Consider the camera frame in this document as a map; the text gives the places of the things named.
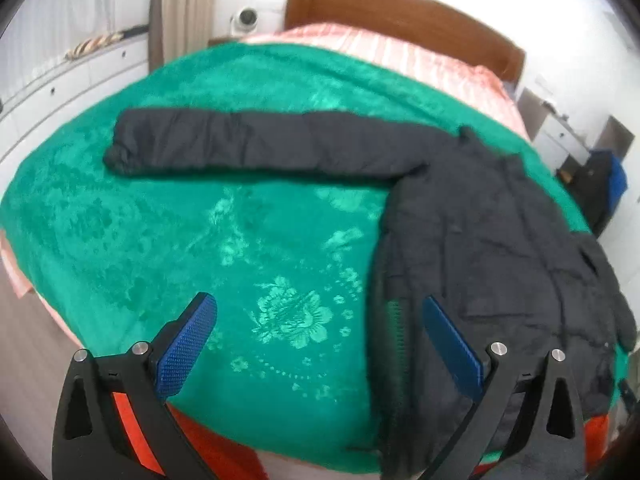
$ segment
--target pink bedsheet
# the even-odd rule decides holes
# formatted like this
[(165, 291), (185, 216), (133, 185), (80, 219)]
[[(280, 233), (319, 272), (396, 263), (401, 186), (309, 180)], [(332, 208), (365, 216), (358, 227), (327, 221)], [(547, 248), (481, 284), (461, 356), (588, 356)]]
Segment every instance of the pink bedsheet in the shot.
[(305, 44), (357, 57), (455, 97), (529, 142), (516, 104), (487, 67), (470, 66), (406, 41), (337, 23), (315, 23), (277, 34), (249, 36), (242, 41)]

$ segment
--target black puffer jacket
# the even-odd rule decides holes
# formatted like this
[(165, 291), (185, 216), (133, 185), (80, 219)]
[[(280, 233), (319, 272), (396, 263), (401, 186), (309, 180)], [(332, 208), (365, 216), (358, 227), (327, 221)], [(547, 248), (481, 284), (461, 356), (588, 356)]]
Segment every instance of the black puffer jacket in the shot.
[[(615, 346), (631, 348), (636, 327), (602, 250), (591, 235), (568, 230), (517, 156), (496, 155), (468, 129), (453, 137), (339, 112), (139, 109), (120, 117), (104, 161), (128, 175), (242, 168), (395, 183), (370, 274), (367, 326), (390, 478), (424, 468), (471, 406), (424, 331), (421, 306), (431, 294), (483, 347), (499, 340), (540, 360), (564, 349), (584, 418), (609, 408)], [(493, 449), (506, 443), (521, 402), (513, 396)]]

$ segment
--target metal screw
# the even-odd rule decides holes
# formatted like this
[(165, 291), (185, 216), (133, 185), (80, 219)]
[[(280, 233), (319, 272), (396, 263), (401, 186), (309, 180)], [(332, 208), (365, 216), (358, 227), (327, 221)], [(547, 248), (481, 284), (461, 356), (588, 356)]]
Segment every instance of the metal screw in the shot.
[(144, 355), (147, 350), (149, 350), (149, 343), (146, 341), (138, 341), (131, 347), (131, 351), (135, 355)]
[(500, 343), (499, 341), (491, 344), (491, 352), (496, 355), (505, 355), (507, 353), (507, 347), (504, 343)]
[(86, 359), (87, 356), (87, 351), (84, 348), (81, 348), (74, 354), (74, 361), (81, 363)]
[(551, 351), (551, 357), (561, 363), (566, 358), (566, 355), (564, 355), (564, 352), (562, 350), (556, 348), (555, 350)]

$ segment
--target green floral blanket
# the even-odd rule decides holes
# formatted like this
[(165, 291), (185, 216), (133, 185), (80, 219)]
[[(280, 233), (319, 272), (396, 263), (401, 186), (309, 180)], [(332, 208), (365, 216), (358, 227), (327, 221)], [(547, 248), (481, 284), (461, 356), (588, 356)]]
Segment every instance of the green floral blanket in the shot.
[(101, 158), (127, 107), (348, 110), (471, 125), (574, 230), (577, 207), (517, 135), (401, 75), (306, 46), (227, 44), (184, 57), (60, 128), (20, 166), (0, 223), (21, 269), (96, 355), (152, 338), (196, 292), (218, 324), (172, 402), (257, 449), (350, 472), (370, 448), (364, 283), (387, 189), (266, 174), (134, 179)]

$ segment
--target white cabinet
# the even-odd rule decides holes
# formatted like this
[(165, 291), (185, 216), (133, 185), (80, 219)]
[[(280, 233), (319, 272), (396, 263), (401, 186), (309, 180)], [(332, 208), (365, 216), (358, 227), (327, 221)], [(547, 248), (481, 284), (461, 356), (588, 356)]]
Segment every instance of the white cabinet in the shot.
[(27, 133), (62, 105), (89, 89), (89, 67), (82, 63), (36, 90), (13, 110), (18, 129)]
[(544, 132), (539, 132), (533, 147), (546, 167), (555, 172), (567, 158), (566, 150)]
[(540, 134), (547, 134), (551, 139), (564, 148), (581, 166), (589, 159), (589, 151), (575, 138), (564, 124), (554, 116), (549, 115), (540, 126)]
[(18, 143), (18, 145), (6, 155), (2, 163), (0, 163), (0, 199), (4, 196), (4, 192), (14, 178), (15, 172), (18, 170), (21, 162), (45, 140), (49, 139), (60, 126), (77, 117), (87, 110), (87, 108), (99, 103), (104, 98), (142, 79), (147, 73), (148, 67), (146, 63), (139, 64), (131, 70), (112, 77), (104, 83), (84, 92), (80, 97), (72, 100), (45, 118)]
[(19, 139), (20, 130), (15, 124), (13, 112), (9, 112), (0, 120), (0, 160)]
[(146, 61), (146, 41), (131, 41), (89, 60), (91, 84), (97, 85), (108, 78)]
[(580, 165), (589, 159), (589, 150), (553, 115), (548, 115), (533, 140), (533, 147), (542, 162), (551, 171), (556, 171), (572, 156)]

